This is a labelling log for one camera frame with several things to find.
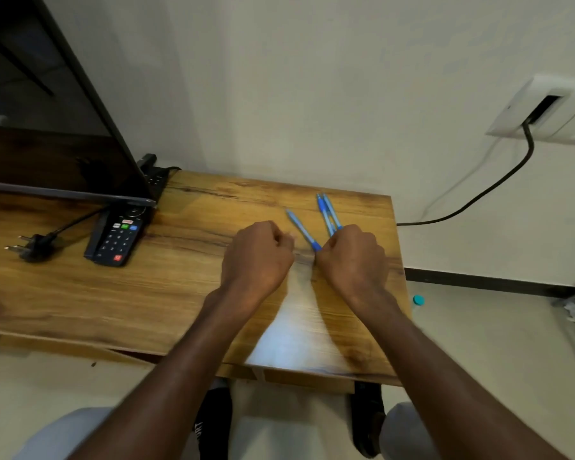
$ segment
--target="wall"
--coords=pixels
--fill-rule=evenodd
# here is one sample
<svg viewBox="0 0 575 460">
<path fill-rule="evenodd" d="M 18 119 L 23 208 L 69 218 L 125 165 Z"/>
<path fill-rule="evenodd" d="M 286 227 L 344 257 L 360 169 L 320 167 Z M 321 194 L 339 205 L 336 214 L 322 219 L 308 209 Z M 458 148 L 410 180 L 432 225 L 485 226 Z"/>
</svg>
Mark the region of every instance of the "wall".
<svg viewBox="0 0 575 460">
<path fill-rule="evenodd" d="M 575 0 L 46 2 L 135 154 L 389 194 L 398 221 L 501 177 L 526 145 L 484 135 L 498 112 L 575 76 Z M 409 267 L 575 284 L 575 146 L 400 241 Z"/>
</svg>

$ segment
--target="monitor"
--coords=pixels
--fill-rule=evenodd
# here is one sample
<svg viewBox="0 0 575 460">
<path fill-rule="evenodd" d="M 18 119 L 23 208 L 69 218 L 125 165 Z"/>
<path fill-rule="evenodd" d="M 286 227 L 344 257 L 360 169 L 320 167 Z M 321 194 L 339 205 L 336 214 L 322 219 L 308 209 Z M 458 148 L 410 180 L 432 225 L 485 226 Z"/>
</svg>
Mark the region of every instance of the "monitor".
<svg viewBox="0 0 575 460">
<path fill-rule="evenodd" d="M 0 191 L 155 204 L 41 0 L 0 0 Z"/>
</svg>

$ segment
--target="blue pen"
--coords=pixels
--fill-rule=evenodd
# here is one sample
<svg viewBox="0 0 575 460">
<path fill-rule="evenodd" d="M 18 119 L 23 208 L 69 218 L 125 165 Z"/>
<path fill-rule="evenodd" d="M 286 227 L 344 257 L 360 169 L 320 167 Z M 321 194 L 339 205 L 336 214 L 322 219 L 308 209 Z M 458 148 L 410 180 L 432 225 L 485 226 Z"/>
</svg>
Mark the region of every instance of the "blue pen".
<svg viewBox="0 0 575 460">
<path fill-rule="evenodd" d="M 332 234 L 335 233 L 334 226 L 330 222 L 330 218 L 328 218 L 328 208 L 326 208 L 326 203 L 324 202 L 324 199 L 320 196 L 320 194 L 318 194 L 318 207 L 320 212 L 322 213 L 322 216 L 324 217 L 324 223 L 326 223 L 328 232 L 332 237 Z"/>
<path fill-rule="evenodd" d="M 322 197 L 324 198 L 324 201 L 326 202 L 326 207 L 328 207 L 328 210 L 330 211 L 330 214 L 334 219 L 334 224 L 337 225 L 337 229 L 343 229 L 343 226 L 341 226 L 341 223 L 338 221 L 337 214 L 334 212 L 334 207 L 332 206 L 332 203 L 330 203 L 328 195 L 322 194 Z"/>
<path fill-rule="evenodd" d="M 313 247 L 314 251 L 322 250 L 322 247 L 315 241 L 315 239 L 311 236 L 311 234 L 309 234 L 307 232 L 307 230 L 305 229 L 305 226 L 302 225 L 302 223 L 296 217 L 296 215 L 294 215 L 290 210 L 286 210 L 286 213 L 289 216 L 289 218 L 292 220 L 292 222 L 296 225 L 296 227 L 298 227 L 298 229 L 302 233 L 302 235 L 305 236 L 305 239 L 307 239 L 307 241 L 311 244 L 311 247 Z"/>
</svg>

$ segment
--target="hand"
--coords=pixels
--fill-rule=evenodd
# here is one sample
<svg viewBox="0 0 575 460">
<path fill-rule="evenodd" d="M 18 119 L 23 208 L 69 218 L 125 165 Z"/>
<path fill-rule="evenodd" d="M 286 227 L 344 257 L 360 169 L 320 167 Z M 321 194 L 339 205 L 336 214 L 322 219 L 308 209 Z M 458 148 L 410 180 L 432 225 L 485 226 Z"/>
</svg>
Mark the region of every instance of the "hand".
<svg viewBox="0 0 575 460">
<path fill-rule="evenodd" d="M 288 275 L 294 262 L 294 238 L 273 221 L 237 232 L 221 265 L 221 284 L 245 294 L 253 311 Z"/>
<path fill-rule="evenodd" d="M 389 271 L 386 252 L 375 235 L 355 224 L 338 230 L 317 252 L 316 262 L 358 317 L 362 295 L 383 290 Z"/>
</svg>

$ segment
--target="tiled floor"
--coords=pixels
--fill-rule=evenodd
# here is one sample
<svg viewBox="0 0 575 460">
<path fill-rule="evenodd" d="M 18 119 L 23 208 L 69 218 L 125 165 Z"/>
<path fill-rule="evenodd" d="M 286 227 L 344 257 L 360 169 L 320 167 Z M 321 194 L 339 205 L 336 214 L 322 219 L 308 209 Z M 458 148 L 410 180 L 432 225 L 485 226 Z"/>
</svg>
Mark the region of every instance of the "tiled floor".
<svg viewBox="0 0 575 460">
<path fill-rule="evenodd" d="M 575 459 L 575 325 L 547 300 L 410 283 L 422 329 L 499 400 Z M 0 460 L 50 421 L 114 405 L 146 373 L 133 365 L 32 353 L 0 355 Z M 232 459 L 360 459 L 345 398 L 258 383 L 232 387 Z M 383 388 L 386 408 L 407 400 Z"/>
</svg>

